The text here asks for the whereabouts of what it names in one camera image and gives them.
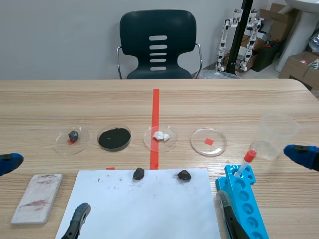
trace gray floor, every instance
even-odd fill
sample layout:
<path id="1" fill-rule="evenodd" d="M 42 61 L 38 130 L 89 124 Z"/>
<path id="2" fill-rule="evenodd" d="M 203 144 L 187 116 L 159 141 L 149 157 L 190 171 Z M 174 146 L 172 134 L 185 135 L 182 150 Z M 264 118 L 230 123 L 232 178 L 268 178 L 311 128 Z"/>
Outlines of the gray floor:
<path id="1" fill-rule="evenodd" d="M 249 71 L 243 73 L 236 72 L 236 75 L 245 79 L 277 79 L 279 72 L 275 71 L 276 63 L 277 61 L 274 61 L 270 66 L 266 67 L 260 72 L 250 69 Z"/>

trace measuring cup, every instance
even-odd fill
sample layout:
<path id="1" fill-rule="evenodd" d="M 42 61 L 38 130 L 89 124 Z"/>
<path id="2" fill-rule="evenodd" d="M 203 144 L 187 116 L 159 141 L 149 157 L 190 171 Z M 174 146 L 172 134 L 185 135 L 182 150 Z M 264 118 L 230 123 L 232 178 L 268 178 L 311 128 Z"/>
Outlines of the measuring cup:
<path id="1" fill-rule="evenodd" d="M 271 160 L 278 157 L 288 145 L 290 139 L 298 133 L 300 125 L 292 118 L 280 113 L 268 113 L 262 116 L 250 149 L 257 156 Z"/>

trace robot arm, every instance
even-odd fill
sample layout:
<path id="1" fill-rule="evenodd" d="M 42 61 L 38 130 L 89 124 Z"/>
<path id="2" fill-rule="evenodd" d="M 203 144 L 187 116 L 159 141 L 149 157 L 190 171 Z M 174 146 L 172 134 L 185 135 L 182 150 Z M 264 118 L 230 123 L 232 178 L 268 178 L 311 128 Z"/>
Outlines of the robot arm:
<path id="1" fill-rule="evenodd" d="M 238 26 L 242 12 L 243 12 L 242 9 L 240 9 L 240 10 L 235 9 L 233 11 L 233 13 L 234 13 L 233 18 L 225 20 L 223 31 L 221 34 L 221 39 L 220 39 L 220 42 L 218 44 L 217 63 L 215 66 L 215 69 L 217 72 L 225 70 L 224 67 L 222 67 L 222 61 L 223 61 L 223 58 L 225 56 L 225 51 L 226 51 L 226 40 L 227 40 L 228 29 L 230 27 L 237 27 Z"/>
<path id="2" fill-rule="evenodd" d="M 248 17 L 247 26 L 253 29 L 252 29 L 252 33 L 250 35 L 248 44 L 246 46 L 246 53 L 244 56 L 244 60 L 240 63 L 240 69 L 243 71 L 247 71 L 247 64 L 251 58 L 251 55 L 253 54 L 253 48 L 255 46 L 257 32 L 261 26 L 261 19 L 256 18 L 256 14 L 257 14 L 257 10 L 252 9 Z"/>

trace black stone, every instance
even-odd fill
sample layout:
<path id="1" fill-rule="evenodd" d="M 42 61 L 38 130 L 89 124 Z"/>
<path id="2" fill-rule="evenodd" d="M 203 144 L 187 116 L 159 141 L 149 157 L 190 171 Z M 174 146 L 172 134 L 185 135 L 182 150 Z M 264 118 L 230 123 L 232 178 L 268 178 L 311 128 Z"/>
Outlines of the black stone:
<path id="1" fill-rule="evenodd" d="M 182 170 L 178 174 L 178 178 L 181 179 L 181 180 L 187 181 L 187 180 L 191 179 L 191 175 L 186 170 Z"/>
<path id="2" fill-rule="evenodd" d="M 142 178 L 144 178 L 144 169 L 137 168 L 136 171 L 133 174 L 133 178 L 135 180 L 141 180 Z"/>
<path id="3" fill-rule="evenodd" d="M 69 133 L 69 139 L 70 141 L 73 143 L 75 141 L 77 141 L 79 138 L 79 133 L 75 130 L 72 130 L 70 133 Z"/>

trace blue test tube rack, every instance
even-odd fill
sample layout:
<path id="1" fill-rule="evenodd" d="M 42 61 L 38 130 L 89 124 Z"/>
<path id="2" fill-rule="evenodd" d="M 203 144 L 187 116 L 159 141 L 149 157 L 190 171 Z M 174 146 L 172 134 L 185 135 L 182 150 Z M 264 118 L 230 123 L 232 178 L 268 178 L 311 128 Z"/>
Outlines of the blue test tube rack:
<path id="1" fill-rule="evenodd" d="M 263 219 L 251 188 L 256 182 L 250 166 L 247 166 L 240 178 L 234 176 L 240 165 L 227 165 L 225 177 L 216 180 L 217 190 L 224 190 L 231 199 L 232 208 L 237 221 L 250 239 L 269 239 Z"/>

